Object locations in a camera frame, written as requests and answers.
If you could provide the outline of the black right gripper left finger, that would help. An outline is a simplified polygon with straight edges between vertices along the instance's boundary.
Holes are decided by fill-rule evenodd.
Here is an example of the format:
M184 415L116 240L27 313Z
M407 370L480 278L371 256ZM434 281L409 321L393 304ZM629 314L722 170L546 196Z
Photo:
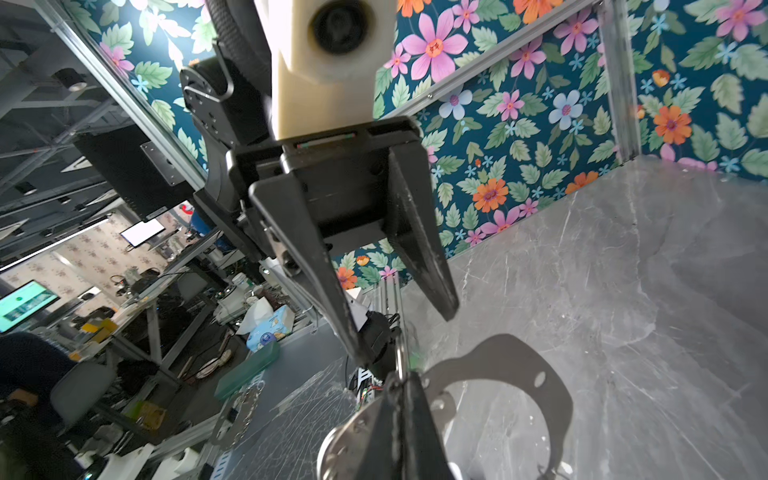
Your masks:
M380 398L341 429L336 479L406 478L406 379L392 374Z

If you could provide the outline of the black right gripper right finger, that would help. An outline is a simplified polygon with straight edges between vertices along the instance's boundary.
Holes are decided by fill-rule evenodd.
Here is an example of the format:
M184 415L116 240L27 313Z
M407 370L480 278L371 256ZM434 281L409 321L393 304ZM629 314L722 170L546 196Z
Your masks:
M404 478L455 479L415 372L410 372L404 383Z

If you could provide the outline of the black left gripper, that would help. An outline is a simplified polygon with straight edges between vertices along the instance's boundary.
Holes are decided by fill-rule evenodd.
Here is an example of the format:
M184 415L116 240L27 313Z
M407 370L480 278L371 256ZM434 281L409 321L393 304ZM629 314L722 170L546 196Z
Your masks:
M415 123L401 116L237 147L225 157L245 205L246 235L265 255L277 255L363 366L368 346L329 254L385 238L444 320L459 309L420 140Z

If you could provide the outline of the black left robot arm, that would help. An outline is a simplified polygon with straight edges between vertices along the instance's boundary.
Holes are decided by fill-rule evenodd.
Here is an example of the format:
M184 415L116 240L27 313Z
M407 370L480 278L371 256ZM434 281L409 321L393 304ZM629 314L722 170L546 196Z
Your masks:
M386 240L445 318L459 298L418 127L373 116L392 1L211 1L215 56L182 69L207 145L194 197L252 261L276 260L347 352L376 359L332 259Z

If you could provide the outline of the steel key holder plate with rings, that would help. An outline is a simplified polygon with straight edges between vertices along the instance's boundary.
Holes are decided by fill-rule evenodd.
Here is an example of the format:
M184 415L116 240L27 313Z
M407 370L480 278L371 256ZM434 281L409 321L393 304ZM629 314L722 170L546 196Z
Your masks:
M460 357L415 373L455 479L558 477L573 400L550 364L525 342L494 335ZM336 479L335 441L350 420L323 441L317 478Z

